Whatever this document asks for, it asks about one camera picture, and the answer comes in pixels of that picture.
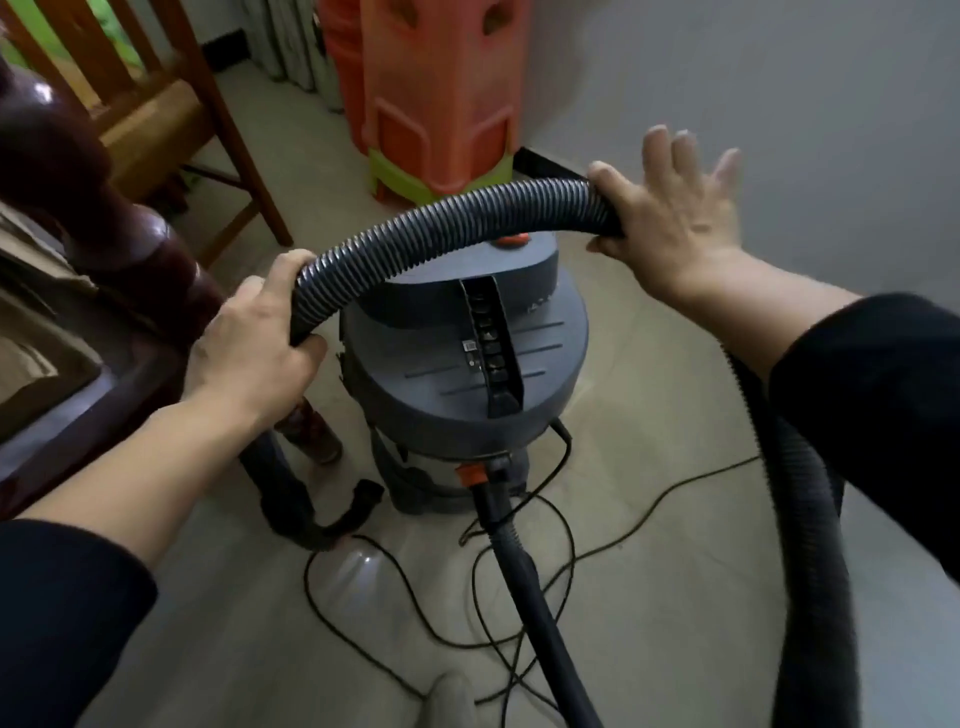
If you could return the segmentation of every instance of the electrical cable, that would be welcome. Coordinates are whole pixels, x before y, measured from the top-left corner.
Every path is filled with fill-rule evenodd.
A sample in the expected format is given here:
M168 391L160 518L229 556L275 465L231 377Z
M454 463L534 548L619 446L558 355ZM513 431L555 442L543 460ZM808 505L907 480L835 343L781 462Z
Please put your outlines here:
M557 428L554 428L554 431L556 431L561 437L564 437L564 435L559 430L557 430ZM564 587L564 596L561 601L560 607L557 610L557 614L554 617L554 621L559 621L560 616L564 612L564 607L566 606L567 600L570 596L570 591L573 587L573 572L577 564L579 564L582 561L585 561L588 558L592 558L593 556L597 556L601 553L609 551L612 548L616 548L620 544L627 541L627 539L629 539L631 536L637 533L638 530L642 528L643 525L650 520L651 516L653 516L656 509L666 499L667 496L669 496L671 493L678 490L679 488L683 487L684 485L689 485L691 483L698 482L706 478L713 477L714 475L719 475L721 473L728 473L729 471L736 470L737 468L741 468L745 465L756 462L757 460L760 459L759 455L754 455L753 457L748 457L744 460L740 460L738 462L732 463L723 468L718 468L716 470L709 471L707 473L700 473L698 475L694 475L692 477L689 477L677 483L674 483L670 487L660 492L660 494L656 498L654 498L653 502L650 504L647 510L643 513L643 515L640 516L637 522L625 533L613 539L612 541L607 542L606 544L597 546L596 548L592 548L578 555L576 552L576 545L573 538L573 530L571 529L570 524L567 521L566 517L553 502L551 502L546 497L540 494L543 488L546 487L546 485L548 485L550 481L552 481L557 476L557 474L563 469L566 462L569 460L570 454L572 452L572 439L567 440L567 438L564 438L564 442L566 443L566 449L564 450L564 456L562 457L560 463L558 463L557 467L554 468L554 470L550 473L550 475L548 475L543 480L543 482L536 489L534 489L533 492L530 493L529 496L527 496L517 507L515 507L511 511L511 516L515 515L516 512L518 512L522 507L527 505L527 503L529 503L531 500L535 499L547 505L557 515L557 517L560 519L561 523L564 526L567 542L569 543L570 556L568 560L550 577L550 579L547 580L546 584L544 584L541 587L541 590L543 591L543 593L546 594L565 573L567 573L568 571L570 572L569 577L566 579L566 584ZM469 541L471 541L473 538L476 538L477 536L486 535L486 532L483 530L471 530L472 527L475 525L475 523L476 522L472 523L468 527L467 531L465 531L465 533L458 540L458 543L460 546L465 546ZM517 673L516 671L519 665L520 652L521 652L521 648L523 647L523 639L525 637L526 631L521 628L514 635L511 635L505 638L495 639L490 631L489 626L484 620L483 613L480 610L479 597L477 593L476 572L477 572L477 567L479 566L480 560L484 557L484 555L486 555L492 550L491 546L485 546L483 549L481 549L477 553L477 555L474 557L473 565L470 570L470 591L471 591L471 596L473 600L473 608L474 608L474 611L476 612L476 616L478 618L478 621L480 622L483 632L487 637L487 640L485 642L478 642L478 643L461 643L461 642L449 640L443 637L433 627L433 625L430 623L430 620L427 618L426 614L423 612L423 609L420 607L420 602L417 599L417 595L413 590L413 586L410 584L410 580L407 577L406 572L403 570L403 567L400 565L400 563L395 558L393 553L391 553L386 547L382 546L375 539L369 536L356 533L356 534L351 534L350 538L356 539L357 541L362 541L370 546L373 546L380 553L382 553L387 558L387 560L396 568L403 582L403 586L406 589L407 594L410 596L411 603L413 604L414 611L416 612L417 617L420 620L420 624L423 626L426 632L430 635L431 639L433 639L435 642L439 644L442 644L443 646L450 647L452 649L475 650L475 649L492 648L496 651L497 656L499 657L500 661L504 664L504 667L507 669L507 672L508 672L507 685L506 687L500 689L499 691L492 692L489 695L485 695L484 697L474 700L474 703L478 706L485 705L487 703L493 702L494 700L502 696L504 699L500 709L501 728L504 728L504 726L506 725L507 706L510 700L511 693L513 692L513 689L517 685L520 685L522 688L524 688L526 691L531 693L534 697L542 701L544 704L550 706L554 710L557 709L556 703L551 698L549 698L546 695L543 695L540 691L532 688L525 681L526 676L537 664L536 657L534 657L530 661L530 663L520 673ZM354 652L356 652L360 657L362 657L370 665L372 665L373 667L375 667L377 670L387 675L388 677L392 678L394 682L397 683L407 694L415 698L418 698L421 701L425 700L426 699L425 692L411 685L407 680L405 680L401 675L399 675L391 667L385 665L380 660L373 657L370 652L368 652L364 647L362 647L360 644L358 644L353 639L351 639L346 634L344 634L344 632L342 632L335 624L333 624L333 622L331 622L321 612L320 607L317 605L317 602L311 593L310 578L309 578L310 567L313 565L317 556L320 555L321 553L322 553L321 551L315 551L311 553L303 569L303 577L302 577L303 592L304 592L304 595L306 596L307 603L310 606L311 611L313 611L317 619L319 619L320 622L327 629L329 629L330 632L334 634L334 636L336 636L342 642L349 645ZM516 649L514 652L513 660L508 661L506 656L500 650L500 646L506 643L511 643L514 640L516 640Z

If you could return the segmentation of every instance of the floor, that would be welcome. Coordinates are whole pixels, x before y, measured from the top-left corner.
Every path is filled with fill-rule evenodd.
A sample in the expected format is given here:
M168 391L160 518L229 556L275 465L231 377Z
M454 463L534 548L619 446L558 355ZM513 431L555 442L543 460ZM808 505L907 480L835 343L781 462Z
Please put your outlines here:
M323 251L390 216L366 191L365 160L350 146L344 119L316 96L273 84L248 64L223 74L221 84L299 245ZM215 146L203 156L225 159ZM235 190L201 182L177 227L188 241L206 240L241 203ZM717 345L643 296L623 268L586 254L585 242L561 235L562 263L587 302L590 343L564 413L574 455L548 491L578 550L626 530L672 482L756 452ZM231 288L262 274L276 253L257 219L212 273ZM331 343L335 324L324 325ZM337 374L330 356L308 397L345 441L344 461L326 472L289 452L321 514L342 511L358 477L376 478L361 413ZM561 453L553 435L540 438L531 447L532 479ZM481 545L456 545L467 520L413 519L384 503L364 528L407 569L437 629L462 641L481 636L468 590ZM518 529L541 573L565 560L563 532L545 508L530 507ZM844 529L860 619L864 724L955 725L960 597L856 492ZM561 627L605 723L766 724L785 610L779 559L754 463L682 488L632 539L578 568ZM416 701L308 610L305 560L269 532L251 483L231 467L160 566L159 602L83 728L412 726ZM364 545L323 554L310 582L345 632L421 689L452 667L467 673L478 695L502 687L495 656L451 652L424 635L396 573ZM493 563L481 568L480 589L494 634L516 629ZM497 717L498 706L485 708L481 724L494 726ZM508 724L559 722L517 692Z

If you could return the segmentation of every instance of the hand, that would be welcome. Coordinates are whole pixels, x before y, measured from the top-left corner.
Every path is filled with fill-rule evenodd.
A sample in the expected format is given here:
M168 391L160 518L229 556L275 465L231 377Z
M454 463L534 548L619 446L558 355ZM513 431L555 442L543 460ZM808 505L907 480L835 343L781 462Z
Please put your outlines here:
M587 174L616 208L625 237L597 237L587 249L625 263L640 286L675 304L701 272L740 250L733 195L740 152L720 157L713 174L701 173L696 141L664 126L643 137L643 184L633 184L604 162Z
M322 336L290 346L290 300L309 251L279 255L264 280L250 276L190 350L183 400L203 400L254 433L293 410L326 354Z

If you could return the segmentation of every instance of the black sleeve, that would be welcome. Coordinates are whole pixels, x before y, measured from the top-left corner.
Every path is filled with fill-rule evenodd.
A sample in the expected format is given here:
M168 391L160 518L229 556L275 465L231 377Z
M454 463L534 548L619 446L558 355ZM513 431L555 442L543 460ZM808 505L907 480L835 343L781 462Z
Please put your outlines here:
M80 528L0 523L0 726L72 726L156 600L147 568Z
M960 580L960 318L906 294L858 301L793 345L770 401Z

